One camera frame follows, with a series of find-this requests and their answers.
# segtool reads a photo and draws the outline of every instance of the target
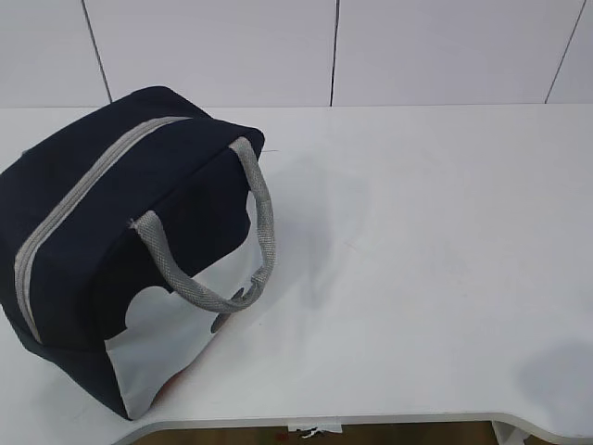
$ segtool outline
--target floor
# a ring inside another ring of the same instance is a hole
[[[497,445],[488,422],[355,425],[344,426],[343,434],[326,433],[310,439],[302,435],[288,433],[283,427],[159,431],[134,445]],[[525,445],[546,444],[533,437],[525,441]]]

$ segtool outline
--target white table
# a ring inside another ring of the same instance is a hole
[[[0,110],[2,166],[87,111]],[[278,261],[261,301],[136,422],[3,316],[0,443],[457,420],[593,441],[593,106],[211,112],[268,137]]]

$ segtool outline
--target white wall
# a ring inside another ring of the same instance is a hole
[[[334,0],[86,0],[114,97],[166,84],[200,106],[326,106]]]
[[[335,105],[543,103],[582,0],[342,0]]]
[[[336,0],[85,2],[114,98],[330,104]],[[341,0],[334,105],[593,102],[593,0],[558,71],[584,2]],[[2,2],[0,108],[106,103],[81,0]]]
[[[2,0],[0,108],[107,102],[80,0]]]

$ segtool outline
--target zipper tape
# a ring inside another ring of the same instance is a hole
[[[168,116],[143,122],[122,135],[113,143],[93,166],[84,174],[76,185],[57,203],[47,217],[29,235],[20,247],[15,258],[15,289],[17,302],[27,326],[35,339],[42,343],[35,324],[31,308],[31,279],[35,255],[45,241],[76,209],[86,194],[109,171],[120,158],[130,151],[138,142],[159,128],[177,121],[190,118]]]

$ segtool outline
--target bag handle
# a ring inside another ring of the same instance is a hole
[[[270,192],[261,174],[258,158],[251,143],[243,136],[230,144],[229,148],[239,158],[256,201],[258,241],[263,259],[263,264],[251,276],[251,287],[243,296],[224,299],[186,275],[170,253],[165,229],[154,211],[149,210],[132,224],[132,228],[148,248],[158,270],[173,290],[198,308],[218,313],[238,312],[255,303],[270,278],[276,259]]]

